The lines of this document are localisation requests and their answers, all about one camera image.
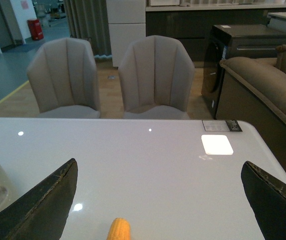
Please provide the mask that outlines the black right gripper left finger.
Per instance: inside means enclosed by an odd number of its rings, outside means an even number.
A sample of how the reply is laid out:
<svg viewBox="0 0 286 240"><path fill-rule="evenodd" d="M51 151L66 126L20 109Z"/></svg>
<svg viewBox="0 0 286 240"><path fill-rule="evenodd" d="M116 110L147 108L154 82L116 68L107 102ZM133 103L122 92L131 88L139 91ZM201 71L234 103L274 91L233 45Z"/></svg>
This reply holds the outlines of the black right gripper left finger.
<svg viewBox="0 0 286 240"><path fill-rule="evenodd" d="M0 240L61 238L77 187L78 165L70 159L0 212Z"/></svg>

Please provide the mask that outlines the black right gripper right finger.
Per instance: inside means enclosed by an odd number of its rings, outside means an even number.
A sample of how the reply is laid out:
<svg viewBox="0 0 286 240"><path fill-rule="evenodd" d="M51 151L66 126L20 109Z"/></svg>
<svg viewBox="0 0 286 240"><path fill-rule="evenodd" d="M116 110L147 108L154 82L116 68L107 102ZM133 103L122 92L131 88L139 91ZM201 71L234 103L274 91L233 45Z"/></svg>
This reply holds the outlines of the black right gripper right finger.
<svg viewBox="0 0 286 240"><path fill-rule="evenodd" d="M241 170L246 198L266 240L286 240L286 184L250 161Z"/></svg>

